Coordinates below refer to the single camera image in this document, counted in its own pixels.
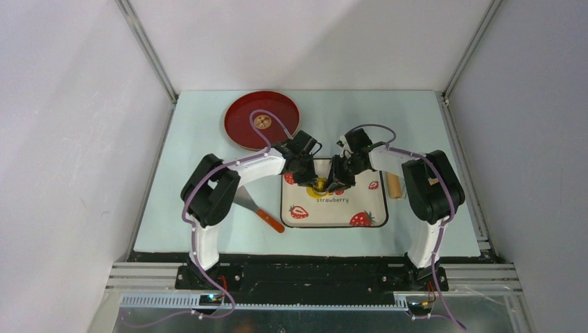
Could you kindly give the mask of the round red plate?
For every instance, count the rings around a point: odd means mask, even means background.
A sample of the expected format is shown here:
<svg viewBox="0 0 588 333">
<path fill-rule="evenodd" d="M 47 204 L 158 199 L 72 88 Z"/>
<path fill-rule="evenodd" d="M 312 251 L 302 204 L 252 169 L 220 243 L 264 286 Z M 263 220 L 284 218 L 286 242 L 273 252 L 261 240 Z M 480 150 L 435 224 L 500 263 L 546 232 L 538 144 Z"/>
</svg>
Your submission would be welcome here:
<svg viewBox="0 0 588 333">
<path fill-rule="evenodd" d="M 245 94 L 225 112 L 223 125 L 227 136 L 250 151 L 282 142 L 294 135 L 300 124 L 300 111 L 286 95 L 273 91 Z"/>
</svg>

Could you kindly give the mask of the yellow dough piece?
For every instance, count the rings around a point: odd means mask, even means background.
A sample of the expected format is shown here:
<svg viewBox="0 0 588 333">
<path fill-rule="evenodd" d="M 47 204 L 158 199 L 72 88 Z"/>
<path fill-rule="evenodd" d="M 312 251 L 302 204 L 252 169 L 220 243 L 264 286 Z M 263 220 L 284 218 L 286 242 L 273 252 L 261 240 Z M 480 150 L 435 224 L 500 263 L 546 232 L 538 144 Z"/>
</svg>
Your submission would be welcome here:
<svg viewBox="0 0 588 333">
<path fill-rule="evenodd" d="M 321 191 L 316 190 L 313 187 L 307 187 L 306 188 L 306 192 L 307 192 L 307 194 L 310 197 L 316 198 L 316 199 L 324 198 L 324 197 L 328 197 L 328 196 L 331 196 L 332 195 L 332 193 L 329 192 L 329 191 L 323 191 L 323 192 L 321 192 Z"/>
</svg>

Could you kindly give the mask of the strawberry print tray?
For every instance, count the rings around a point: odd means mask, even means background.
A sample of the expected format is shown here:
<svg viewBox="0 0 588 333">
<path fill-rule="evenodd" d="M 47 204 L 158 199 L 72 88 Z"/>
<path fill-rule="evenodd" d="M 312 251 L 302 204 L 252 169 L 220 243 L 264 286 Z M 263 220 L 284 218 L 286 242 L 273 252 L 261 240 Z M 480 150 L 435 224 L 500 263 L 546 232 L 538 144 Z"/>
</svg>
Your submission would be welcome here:
<svg viewBox="0 0 588 333">
<path fill-rule="evenodd" d="M 281 220 L 289 228 L 379 228 L 388 221 L 382 172 L 365 171 L 354 187 L 312 198 L 293 176 L 282 176 Z"/>
</svg>

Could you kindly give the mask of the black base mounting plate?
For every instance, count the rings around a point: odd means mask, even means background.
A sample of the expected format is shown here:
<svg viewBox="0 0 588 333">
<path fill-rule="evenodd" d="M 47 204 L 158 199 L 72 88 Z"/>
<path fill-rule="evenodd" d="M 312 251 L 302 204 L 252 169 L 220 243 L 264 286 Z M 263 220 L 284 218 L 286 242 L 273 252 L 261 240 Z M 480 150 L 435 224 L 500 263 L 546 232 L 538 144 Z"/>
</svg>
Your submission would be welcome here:
<svg viewBox="0 0 588 333">
<path fill-rule="evenodd" d="M 347 301 L 383 304 L 400 292 L 448 291 L 446 271 L 415 268 L 407 257 L 314 257 L 222 254 L 206 280 L 190 261 L 179 266 L 175 288 L 217 291 L 235 302 Z"/>
</svg>

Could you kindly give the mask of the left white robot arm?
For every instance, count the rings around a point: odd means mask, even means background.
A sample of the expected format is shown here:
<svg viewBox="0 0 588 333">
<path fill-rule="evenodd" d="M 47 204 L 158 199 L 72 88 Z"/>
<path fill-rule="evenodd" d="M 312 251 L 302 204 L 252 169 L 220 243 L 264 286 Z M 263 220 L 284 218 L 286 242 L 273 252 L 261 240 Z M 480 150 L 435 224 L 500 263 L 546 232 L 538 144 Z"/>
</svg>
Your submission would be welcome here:
<svg viewBox="0 0 588 333">
<path fill-rule="evenodd" d="M 196 265 L 192 279 L 203 289 L 218 283 L 218 225 L 230 212 L 239 188 L 269 176 L 293 175 L 301 186 L 313 186 L 314 150 L 322 144 L 304 131 L 234 160 L 222 160 L 210 153 L 204 156 L 186 184 L 180 198 L 182 221 L 191 226 L 190 260 Z"/>
</svg>

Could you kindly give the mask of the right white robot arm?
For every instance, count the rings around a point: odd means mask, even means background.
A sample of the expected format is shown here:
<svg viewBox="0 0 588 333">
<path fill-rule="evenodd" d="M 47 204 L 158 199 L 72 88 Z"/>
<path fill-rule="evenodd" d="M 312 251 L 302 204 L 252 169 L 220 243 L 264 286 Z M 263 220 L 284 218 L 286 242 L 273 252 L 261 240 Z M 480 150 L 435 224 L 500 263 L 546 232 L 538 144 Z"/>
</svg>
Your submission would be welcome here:
<svg viewBox="0 0 588 333">
<path fill-rule="evenodd" d="M 331 158 L 326 191 L 353 187 L 356 176 L 365 171 L 394 174 L 404 181 L 410 208 L 422 225 L 406 254 L 412 266 L 404 269 L 403 279 L 410 289 L 423 289 L 431 281 L 427 267 L 438 260 L 444 228 L 465 202 L 464 190 L 446 153 L 414 153 L 388 142 L 373 142 L 362 127 L 342 135 L 337 145 L 340 153 Z"/>
</svg>

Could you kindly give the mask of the orange handled spatula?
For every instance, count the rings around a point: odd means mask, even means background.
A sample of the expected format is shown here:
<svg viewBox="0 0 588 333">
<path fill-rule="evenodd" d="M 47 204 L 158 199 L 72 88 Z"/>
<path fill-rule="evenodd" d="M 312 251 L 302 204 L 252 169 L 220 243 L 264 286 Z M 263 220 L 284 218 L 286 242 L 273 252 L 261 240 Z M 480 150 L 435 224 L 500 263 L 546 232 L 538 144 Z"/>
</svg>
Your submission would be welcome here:
<svg viewBox="0 0 588 333">
<path fill-rule="evenodd" d="M 269 213 L 260 208 L 255 203 L 254 199 L 251 197 L 251 195 L 244 186 L 239 187 L 237 189 L 234 197 L 234 203 L 255 213 L 264 223 L 269 225 L 274 231 L 278 233 L 285 232 L 285 227 L 275 218 L 269 215 Z"/>
</svg>

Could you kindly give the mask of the small clear glass cup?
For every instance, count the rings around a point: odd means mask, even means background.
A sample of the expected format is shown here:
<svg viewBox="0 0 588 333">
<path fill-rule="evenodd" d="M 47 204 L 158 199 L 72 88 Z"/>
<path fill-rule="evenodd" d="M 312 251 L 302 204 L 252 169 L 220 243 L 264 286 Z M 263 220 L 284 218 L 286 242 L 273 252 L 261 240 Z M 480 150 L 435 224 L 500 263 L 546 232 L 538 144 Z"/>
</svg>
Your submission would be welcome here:
<svg viewBox="0 0 588 333">
<path fill-rule="evenodd" d="M 318 193 L 324 193 L 327 190 L 327 180 L 325 178 L 318 178 L 313 185 L 313 190 Z"/>
</svg>

